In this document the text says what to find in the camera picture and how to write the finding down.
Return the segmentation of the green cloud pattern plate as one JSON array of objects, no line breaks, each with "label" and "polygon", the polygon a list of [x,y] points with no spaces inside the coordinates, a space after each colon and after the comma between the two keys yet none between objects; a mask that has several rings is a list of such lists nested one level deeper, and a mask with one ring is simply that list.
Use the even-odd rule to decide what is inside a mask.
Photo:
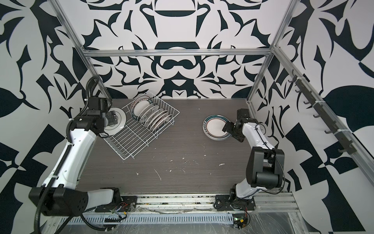
[{"label": "green cloud pattern plate", "polygon": [[104,132],[109,136],[113,136],[119,133],[126,124],[127,117],[126,113],[117,107],[112,107],[106,114],[107,126],[104,128]]}]

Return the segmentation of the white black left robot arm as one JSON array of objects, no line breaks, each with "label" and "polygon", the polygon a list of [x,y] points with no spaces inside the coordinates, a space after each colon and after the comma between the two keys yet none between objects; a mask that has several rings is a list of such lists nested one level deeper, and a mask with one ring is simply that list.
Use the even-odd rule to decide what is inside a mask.
[{"label": "white black left robot arm", "polygon": [[111,102],[95,96],[100,79],[92,77],[86,85],[86,103],[81,112],[69,120],[67,143],[50,175],[41,187],[34,187],[29,199],[35,204],[36,217],[80,216],[86,210],[111,209],[121,202],[117,188],[82,192],[76,189],[97,137],[107,138],[105,127],[111,123]]}]

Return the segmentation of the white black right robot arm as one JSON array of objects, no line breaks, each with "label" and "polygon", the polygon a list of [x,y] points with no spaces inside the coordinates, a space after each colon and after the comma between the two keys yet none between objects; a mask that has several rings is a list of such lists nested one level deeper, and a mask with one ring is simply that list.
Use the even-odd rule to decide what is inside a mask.
[{"label": "white black right robot arm", "polygon": [[239,142],[248,141],[250,155],[245,179],[230,190],[231,199],[250,200],[259,193],[281,193],[285,185],[284,151],[273,146],[261,131],[261,123],[248,109],[237,110],[235,122],[226,122],[223,131]]}]

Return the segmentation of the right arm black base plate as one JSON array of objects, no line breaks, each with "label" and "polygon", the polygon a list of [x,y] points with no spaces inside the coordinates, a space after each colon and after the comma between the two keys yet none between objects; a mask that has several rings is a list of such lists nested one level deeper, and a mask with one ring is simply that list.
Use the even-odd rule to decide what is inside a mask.
[{"label": "right arm black base plate", "polygon": [[245,210],[254,211],[256,203],[254,199],[238,199],[231,195],[216,195],[213,208],[218,211]]}]

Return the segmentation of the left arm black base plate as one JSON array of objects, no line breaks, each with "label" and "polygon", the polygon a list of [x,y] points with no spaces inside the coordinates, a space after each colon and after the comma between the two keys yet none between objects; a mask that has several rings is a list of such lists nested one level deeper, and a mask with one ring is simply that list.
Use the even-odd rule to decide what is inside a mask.
[{"label": "left arm black base plate", "polygon": [[98,206],[94,211],[96,213],[105,212],[130,212],[134,210],[137,206],[137,196],[121,196],[120,199],[116,198],[112,203],[107,205]]}]

